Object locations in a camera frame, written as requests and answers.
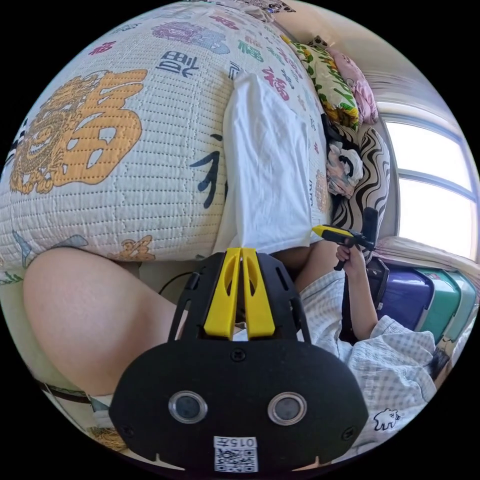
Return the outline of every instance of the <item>white sticker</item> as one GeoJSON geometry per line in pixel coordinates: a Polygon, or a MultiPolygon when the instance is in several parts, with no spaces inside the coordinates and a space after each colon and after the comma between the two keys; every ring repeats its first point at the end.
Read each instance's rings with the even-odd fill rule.
{"type": "Polygon", "coordinates": [[[259,471],[257,439],[254,436],[214,436],[215,471],[253,473],[259,471]]]}

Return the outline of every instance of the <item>quilted blanket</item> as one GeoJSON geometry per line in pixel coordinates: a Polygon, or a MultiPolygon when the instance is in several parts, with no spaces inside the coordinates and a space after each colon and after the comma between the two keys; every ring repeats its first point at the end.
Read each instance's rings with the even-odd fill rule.
{"type": "Polygon", "coordinates": [[[211,254],[228,194],[222,121],[244,69],[310,126],[312,224],[328,220],[314,86],[271,23],[209,3],[157,8],[85,48],[50,83],[0,179],[0,270],[70,246],[119,261],[211,254]]]}

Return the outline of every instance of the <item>bare thigh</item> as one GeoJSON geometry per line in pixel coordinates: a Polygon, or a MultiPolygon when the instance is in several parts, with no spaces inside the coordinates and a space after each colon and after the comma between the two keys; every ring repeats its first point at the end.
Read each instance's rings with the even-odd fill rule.
{"type": "Polygon", "coordinates": [[[295,280],[300,271],[307,264],[307,260],[309,259],[313,247],[313,245],[310,245],[288,248],[287,250],[277,251],[272,257],[280,260],[291,278],[295,280]]]}
{"type": "Polygon", "coordinates": [[[295,287],[301,292],[315,280],[331,272],[338,263],[337,244],[321,240],[310,247],[305,265],[295,279],[295,287]]]}
{"type": "Polygon", "coordinates": [[[53,365],[94,396],[113,393],[136,357],[167,341],[176,309],[121,266],[72,248],[32,262],[23,302],[53,365]]]}

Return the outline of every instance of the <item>green container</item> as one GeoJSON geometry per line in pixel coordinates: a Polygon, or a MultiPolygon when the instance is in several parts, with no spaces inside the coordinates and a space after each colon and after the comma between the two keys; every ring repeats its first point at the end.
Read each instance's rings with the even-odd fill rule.
{"type": "Polygon", "coordinates": [[[458,271],[445,272],[460,290],[460,304],[445,329],[443,336],[452,342],[456,342],[463,332],[465,326],[472,319],[475,308],[477,291],[472,282],[458,271]]]}
{"type": "Polygon", "coordinates": [[[435,343],[440,342],[443,337],[455,342],[474,309],[475,288],[459,272],[433,268],[418,268],[416,271],[432,282],[433,298],[430,308],[422,316],[415,330],[432,332],[435,343]]]}

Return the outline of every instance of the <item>window frame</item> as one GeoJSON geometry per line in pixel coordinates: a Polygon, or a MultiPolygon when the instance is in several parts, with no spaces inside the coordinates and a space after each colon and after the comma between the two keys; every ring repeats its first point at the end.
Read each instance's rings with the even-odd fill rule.
{"type": "MultiPolygon", "coordinates": [[[[390,158],[393,160],[395,164],[397,179],[398,180],[405,179],[405,180],[411,180],[414,182],[429,184],[432,186],[443,188],[445,190],[453,192],[462,197],[465,197],[475,204],[476,213],[478,217],[479,210],[480,210],[480,182],[479,182],[478,174],[475,171],[475,163],[471,161],[469,151],[467,150],[468,146],[465,138],[458,135],[457,133],[454,133],[451,130],[448,130],[443,126],[440,126],[438,123],[435,123],[433,121],[428,121],[423,118],[418,118],[413,115],[393,113],[388,111],[380,111],[380,116],[381,116],[383,128],[385,130],[385,134],[387,136],[386,141],[388,143],[389,150],[390,150],[390,158]],[[423,128],[423,129],[429,130],[430,132],[434,132],[436,134],[442,135],[443,137],[446,137],[452,140],[453,142],[455,142],[460,147],[461,152],[463,153],[463,159],[464,159],[468,177],[470,180],[471,191],[461,185],[458,185],[452,181],[446,180],[444,178],[441,178],[435,175],[399,168],[397,164],[397,159],[395,156],[394,145],[388,129],[388,123],[397,123],[397,124],[403,124],[403,125],[408,125],[412,127],[423,128]]],[[[400,198],[399,185],[398,185],[398,199],[400,203],[402,199],[400,198]]],[[[399,232],[400,220],[401,220],[400,205],[398,206],[397,211],[398,211],[398,219],[397,219],[396,231],[399,232]]],[[[471,239],[472,241],[471,241],[470,257],[473,258],[474,261],[476,261],[477,263],[480,263],[480,249],[479,249],[480,221],[478,220],[478,218],[475,217],[475,215],[472,215],[472,222],[473,222],[473,225],[472,225],[473,238],[471,239]]]]}

